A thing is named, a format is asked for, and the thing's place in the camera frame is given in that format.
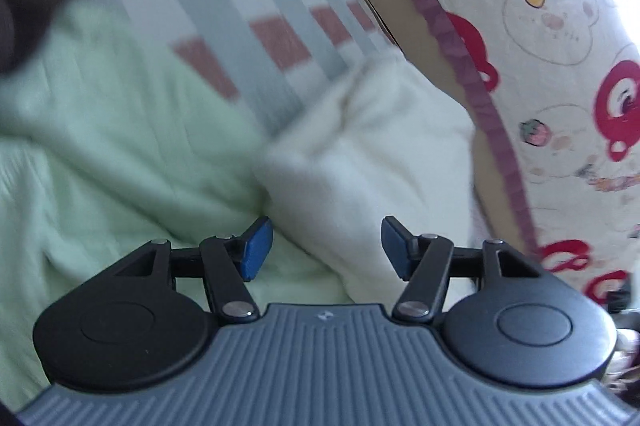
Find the white blanket with bear print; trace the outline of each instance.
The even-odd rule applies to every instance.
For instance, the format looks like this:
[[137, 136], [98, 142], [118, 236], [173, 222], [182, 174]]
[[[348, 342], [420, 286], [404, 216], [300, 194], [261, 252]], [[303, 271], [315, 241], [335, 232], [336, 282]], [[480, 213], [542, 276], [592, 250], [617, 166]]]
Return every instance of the white blanket with bear print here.
[[640, 56], [615, 0], [438, 2], [484, 82], [471, 104], [497, 111], [482, 114], [494, 150], [515, 155], [543, 265], [604, 301], [640, 251]]

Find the white bear face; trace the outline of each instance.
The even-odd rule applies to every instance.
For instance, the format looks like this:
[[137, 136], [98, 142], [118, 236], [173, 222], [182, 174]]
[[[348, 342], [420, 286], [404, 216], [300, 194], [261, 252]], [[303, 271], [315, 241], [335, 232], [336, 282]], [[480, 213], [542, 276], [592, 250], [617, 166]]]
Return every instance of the white bear face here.
[[591, 52], [595, 0], [506, 0], [504, 26], [527, 54], [553, 64], [583, 62]]
[[521, 122], [518, 129], [529, 182], [572, 177], [580, 168], [599, 161], [591, 115], [580, 106], [545, 108]]

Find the purple ruffle trim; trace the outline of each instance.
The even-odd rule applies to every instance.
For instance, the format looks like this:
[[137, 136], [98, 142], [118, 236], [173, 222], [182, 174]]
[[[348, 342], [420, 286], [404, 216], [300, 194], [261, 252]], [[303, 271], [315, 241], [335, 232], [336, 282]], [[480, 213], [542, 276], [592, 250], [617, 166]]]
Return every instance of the purple ruffle trim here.
[[498, 170], [504, 178], [520, 234], [528, 252], [537, 254], [538, 244], [518, 161], [491, 96], [486, 91], [484, 82], [466, 50], [462, 38], [449, 21], [440, 2], [438, 0], [412, 1], [418, 12], [427, 21], [431, 34], [438, 40], [440, 50], [451, 63], [458, 82], [465, 89], [466, 97], [476, 113], [478, 125], [488, 137]]

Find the wrinkled green sheet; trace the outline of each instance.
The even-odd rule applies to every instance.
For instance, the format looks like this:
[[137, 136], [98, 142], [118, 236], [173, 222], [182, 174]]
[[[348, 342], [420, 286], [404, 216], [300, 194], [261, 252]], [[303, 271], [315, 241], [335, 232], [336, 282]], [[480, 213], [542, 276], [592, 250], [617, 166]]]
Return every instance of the wrinkled green sheet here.
[[[264, 138], [165, 48], [74, 3], [26, 67], [0, 82], [0, 400], [47, 384], [31, 329], [48, 304], [155, 237], [239, 233], [262, 213]], [[202, 285], [178, 289], [204, 303]], [[269, 301], [344, 303], [338, 277], [276, 233]]]

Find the white cloth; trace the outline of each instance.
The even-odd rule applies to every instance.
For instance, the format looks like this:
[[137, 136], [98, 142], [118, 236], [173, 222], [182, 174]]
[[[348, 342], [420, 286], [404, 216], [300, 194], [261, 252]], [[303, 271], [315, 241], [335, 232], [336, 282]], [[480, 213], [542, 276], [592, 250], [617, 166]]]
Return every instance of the white cloth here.
[[[473, 132], [465, 109], [394, 48], [339, 79], [255, 173], [285, 235], [333, 268], [354, 301], [390, 307], [405, 283], [380, 244], [382, 219], [466, 247]], [[447, 304], [471, 291], [453, 280]]]

